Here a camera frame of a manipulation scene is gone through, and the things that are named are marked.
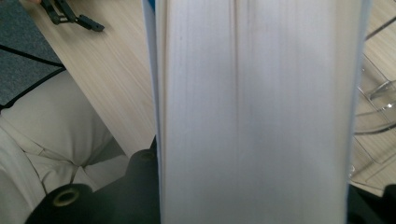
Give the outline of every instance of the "hand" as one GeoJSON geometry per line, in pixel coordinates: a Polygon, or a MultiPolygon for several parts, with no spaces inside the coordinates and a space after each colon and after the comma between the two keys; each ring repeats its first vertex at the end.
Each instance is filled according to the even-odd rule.
{"type": "Polygon", "coordinates": [[[33,2],[33,3],[36,3],[36,4],[40,4],[41,3],[41,0],[28,0],[29,2],[33,2]]]}

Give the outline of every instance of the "person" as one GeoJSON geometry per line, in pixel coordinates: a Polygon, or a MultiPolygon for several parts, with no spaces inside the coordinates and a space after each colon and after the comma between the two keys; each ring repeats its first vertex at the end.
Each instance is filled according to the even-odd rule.
{"type": "Polygon", "coordinates": [[[100,189],[122,177],[127,165],[106,125],[63,71],[1,111],[0,223],[23,223],[62,185],[100,189]]]}

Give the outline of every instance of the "gray floor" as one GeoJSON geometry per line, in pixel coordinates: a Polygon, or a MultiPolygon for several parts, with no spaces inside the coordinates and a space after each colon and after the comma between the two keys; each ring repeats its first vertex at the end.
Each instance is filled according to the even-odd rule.
{"type": "MultiPolygon", "coordinates": [[[[0,45],[60,62],[16,0],[0,0],[0,45]]],[[[58,68],[0,50],[0,105],[56,69],[58,68]]]]}

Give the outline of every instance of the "black plastic clip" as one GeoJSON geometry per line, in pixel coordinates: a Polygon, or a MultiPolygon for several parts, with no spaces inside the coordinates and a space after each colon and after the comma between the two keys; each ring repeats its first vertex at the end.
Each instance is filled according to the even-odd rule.
{"type": "Polygon", "coordinates": [[[41,6],[46,10],[52,23],[58,25],[60,23],[75,22],[85,29],[93,30],[95,32],[101,32],[105,29],[105,26],[84,15],[79,15],[79,17],[77,17],[65,0],[54,0],[54,2],[62,15],[58,15],[50,0],[41,0],[41,6]]]}

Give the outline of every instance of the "white pants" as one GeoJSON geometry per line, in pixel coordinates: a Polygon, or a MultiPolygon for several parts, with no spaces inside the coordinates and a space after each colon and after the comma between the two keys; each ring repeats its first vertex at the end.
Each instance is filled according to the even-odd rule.
{"type": "MultiPolygon", "coordinates": [[[[9,185],[16,186],[20,191],[17,194],[28,206],[22,211],[32,210],[43,198],[42,191],[50,193],[65,184],[83,183],[97,190],[122,177],[128,164],[125,155],[92,164],[92,161],[100,160],[97,157],[103,151],[121,150],[67,72],[46,81],[10,109],[1,112],[0,141],[14,141],[9,144],[0,142],[0,172],[3,172],[0,174],[0,185],[6,180],[14,182],[9,185]],[[2,138],[3,133],[10,137],[2,138]],[[2,155],[1,150],[12,151],[14,156],[9,153],[2,155]],[[13,169],[16,163],[22,168],[13,169]]],[[[4,195],[7,189],[0,187],[0,190],[1,200],[7,196],[4,195]]],[[[17,206],[24,204],[12,199],[8,202],[17,206]]],[[[14,215],[10,217],[10,222],[15,223],[13,218],[18,219],[14,215]]]]}

